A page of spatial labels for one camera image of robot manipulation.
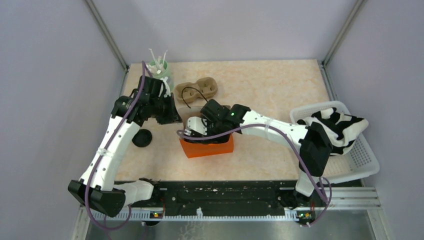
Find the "orange paper bag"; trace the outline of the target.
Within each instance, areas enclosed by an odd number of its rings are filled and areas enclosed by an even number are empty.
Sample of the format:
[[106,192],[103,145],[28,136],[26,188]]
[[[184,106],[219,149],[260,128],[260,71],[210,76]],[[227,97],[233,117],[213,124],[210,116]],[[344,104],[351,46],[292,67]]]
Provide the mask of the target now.
[[[191,107],[189,103],[185,103],[186,107],[180,108],[178,110],[182,122],[183,130],[188,129],[192,124],[190,119],[197,119],[201,116],[200,106]],[[232,134],[230,134],[229,140],[226,143],[198,143],[194,141],[189,141],[185,138],[180,139],[181,147],[185,155],[190,158],[197,157],[206,157],[219,154],[232,153],[234,151],[234,139]]]

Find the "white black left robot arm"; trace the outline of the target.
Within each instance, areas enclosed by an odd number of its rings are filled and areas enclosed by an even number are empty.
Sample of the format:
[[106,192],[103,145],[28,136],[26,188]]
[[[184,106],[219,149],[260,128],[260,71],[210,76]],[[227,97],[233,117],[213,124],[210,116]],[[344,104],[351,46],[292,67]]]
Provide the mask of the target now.
[[175,99],[165,80],[141,76],[130,96],[115,103],[108,127],[94,158],[78,180],[71,180],[68,191],[77,201],[108,217],[116,217],[123,208],[139,201],[154,207],[160,193],[151,180],[139,179],[122,184],[115,177],[125,152],[149,118],[160,125],[182,121]]

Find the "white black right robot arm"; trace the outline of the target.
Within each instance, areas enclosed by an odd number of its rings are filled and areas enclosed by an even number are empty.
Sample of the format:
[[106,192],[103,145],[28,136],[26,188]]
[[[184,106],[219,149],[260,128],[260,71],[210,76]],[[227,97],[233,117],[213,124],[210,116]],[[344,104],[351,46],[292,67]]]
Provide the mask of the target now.
[[324,196],[317,183],[323,176],[333,146],[322,125],[287,123],[244,105],[228,108],[212,99],[201,108],[199,117],[189,117],[185,129],[177,131],[182,139],[199,144],[223,141],[232,133],[264,138],[293,150],[300,169],[293,192],[297,205],[307,206],[314,198],[313,192]]

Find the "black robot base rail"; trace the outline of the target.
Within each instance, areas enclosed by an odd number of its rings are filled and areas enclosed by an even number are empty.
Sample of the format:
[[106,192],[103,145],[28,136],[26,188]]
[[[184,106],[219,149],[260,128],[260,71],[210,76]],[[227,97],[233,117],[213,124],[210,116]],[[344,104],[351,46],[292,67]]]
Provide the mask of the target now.
[[164,211],[166,217],[282,216],[295,208],[324,207],[314,192],[310,197],[295,192],[293,180],[156,181],[152,197],[131,205],[133,210]]

